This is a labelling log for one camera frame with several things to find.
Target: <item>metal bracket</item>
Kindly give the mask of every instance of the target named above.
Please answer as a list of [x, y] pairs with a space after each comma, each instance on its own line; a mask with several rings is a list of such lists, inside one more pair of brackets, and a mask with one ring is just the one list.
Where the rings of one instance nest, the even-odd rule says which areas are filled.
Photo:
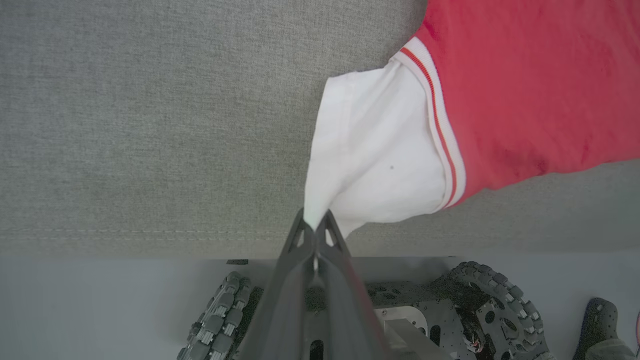
[[326, 290], [330, 359], [392, 359], [364, 284], [351, 266], [338, 225], [328, 211], [314, 231], [301, 209], [244, 341], [242, 360], [300, 360], [304, 291]]
[[451, 356], [444, 349], [435, 345], [422, 331], [418, 330], [407, 319], [385, 321], [410, 348], [420, 360], [451, 360]]

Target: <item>gray fabric surface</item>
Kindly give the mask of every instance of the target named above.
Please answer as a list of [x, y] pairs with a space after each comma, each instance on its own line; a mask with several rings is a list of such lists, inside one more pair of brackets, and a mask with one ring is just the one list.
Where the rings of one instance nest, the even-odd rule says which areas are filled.
[[[0, 0], [0, 252], [277, 256], [324, 82], [374, 69], [421, 0]], [[368, 225], [355, 255], [637, 246], [640, 162]]]

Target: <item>mounting hole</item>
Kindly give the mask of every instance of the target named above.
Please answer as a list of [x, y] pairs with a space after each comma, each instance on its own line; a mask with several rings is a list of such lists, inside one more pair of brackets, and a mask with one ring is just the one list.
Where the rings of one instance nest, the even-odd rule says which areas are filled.
[[303, 231], [296, 234], [296, 239], [294, 243], [296, 244], [296, 247], [301, 247], [302, 244], [305, 243], [305, 233]]
[[495, 320], [495, 313], [493, 311], [489, 311], [485, 316], [484, 320], [486, 323], [492, 323]]
[[337, 243], [337, 241], [335, 241], [335, 236], [333, 235], [332, 231], [329, 231], [328, 229], [325, 231], [324, 242], [326, 242], [326, 244], [331, 247]]
[[511, 330], [518, 331], [518, 328], [513, 322], [511, 322], [511, 320], [504, 318], [502, 319], [502, 322], [504, 322], [504, 325], [507, 325]]
[[440, 326], [436, 325], [431, 327], [429, 331], [429, 339], [433, 341], [435, 345], [440, 346]]
[[324, 359], [324, 343], [322, 340], [315, 340], [311, 343], [309, 349], [309, 360], [322, 360]]
[[502, 301], [498, 300], [497, 297], [494, 297], [493, 301], [495, 301], [495, 304], [500, 308], [500, 310], [504, 310], [504, 304], [502, 303]]

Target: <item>white floor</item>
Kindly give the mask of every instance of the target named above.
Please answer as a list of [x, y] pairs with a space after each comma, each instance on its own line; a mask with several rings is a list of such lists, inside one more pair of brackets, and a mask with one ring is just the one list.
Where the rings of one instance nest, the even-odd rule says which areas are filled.
[[[461, 258], [360, 258], [365, 281], [435, 279]], [[640, 253], [474, 259], [502, 272], [542, 313], [559, 360], [573, 355], [584, 307], [618, 307], [618, 334], [636, 351]], [[173, 359], [231, 270], [266, 283], [274, 261], [0, 258], [0, 359]]]

